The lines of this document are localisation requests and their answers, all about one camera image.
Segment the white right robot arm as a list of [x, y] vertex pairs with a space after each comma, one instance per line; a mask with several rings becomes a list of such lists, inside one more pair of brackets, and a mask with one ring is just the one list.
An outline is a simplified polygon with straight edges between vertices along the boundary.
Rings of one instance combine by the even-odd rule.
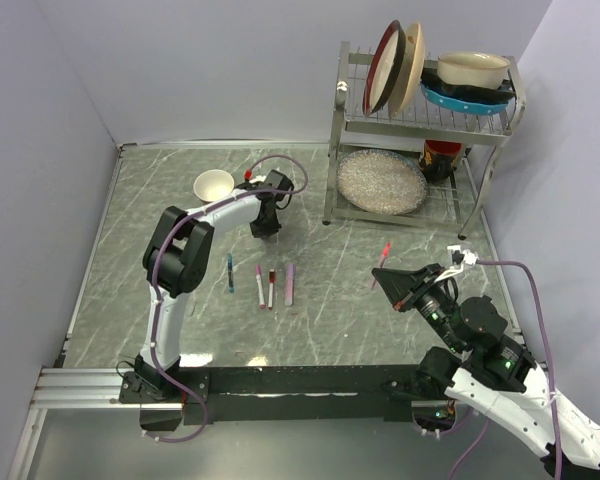
[[467, 404], [523, 442], [556, 479], [600, 479], [600, 425], [563, 396], [531, 352], [505, 332], [488, 296], [457, 300], [434, 263], [416, 271], [375, 268], [397, 312], [417, 311], [441, 338], [393, 393]]

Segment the thick white red marker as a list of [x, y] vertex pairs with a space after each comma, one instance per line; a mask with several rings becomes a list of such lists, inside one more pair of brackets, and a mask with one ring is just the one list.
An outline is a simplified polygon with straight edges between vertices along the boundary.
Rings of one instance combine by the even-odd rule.
[[273, 310], [274, 307], [274, 298], [275, 298], [275, 280], [276, 280], [276, 271], [275, 269], [270, 269], [268, 273], [268, 302], [267, 308], [269, 310]]

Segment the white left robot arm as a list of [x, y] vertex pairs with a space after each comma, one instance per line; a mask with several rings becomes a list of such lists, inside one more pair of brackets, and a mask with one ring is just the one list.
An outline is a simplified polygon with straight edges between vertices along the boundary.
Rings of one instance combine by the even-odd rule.
[[278, 233], [278, 204], [295, 194], [291, 179], [272, 170], [202, 207], [167, 208], [143, 256], [150, 291], [144, 344], [134, 360], [143, 390], [164, 402], [178, 390], [180, 334], [189, 297], [205, 277], [213, 241], [247, 225], [255, 238]]

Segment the blue pen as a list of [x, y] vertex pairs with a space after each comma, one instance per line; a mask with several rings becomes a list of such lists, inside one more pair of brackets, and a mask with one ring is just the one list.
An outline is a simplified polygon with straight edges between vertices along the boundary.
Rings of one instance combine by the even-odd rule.
[[233, 273], [233, 256], [231, 253], [227, 254], [227, 276], [228, 276], [228, 291], [234, 293], [234, 273]]

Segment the thin white red pen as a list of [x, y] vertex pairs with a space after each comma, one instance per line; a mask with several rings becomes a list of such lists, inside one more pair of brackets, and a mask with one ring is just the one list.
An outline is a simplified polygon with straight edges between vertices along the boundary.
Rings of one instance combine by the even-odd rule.
[[264, 297], [264, 286], [262, 281], [262, 271], [260, 265], [255, 266], [255, 279], [258, 293], [258, 303], [260, 309], [266, 308], [265, 297]]

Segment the pink highlighter pen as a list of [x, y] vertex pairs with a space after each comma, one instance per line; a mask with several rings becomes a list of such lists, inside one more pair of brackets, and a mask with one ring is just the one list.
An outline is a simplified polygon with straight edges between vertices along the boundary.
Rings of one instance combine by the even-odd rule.
[[294, 303], [294, 285], [295, 285], [296, 266], [288, 263], [285, 276], [285, 305], [290, 307]]

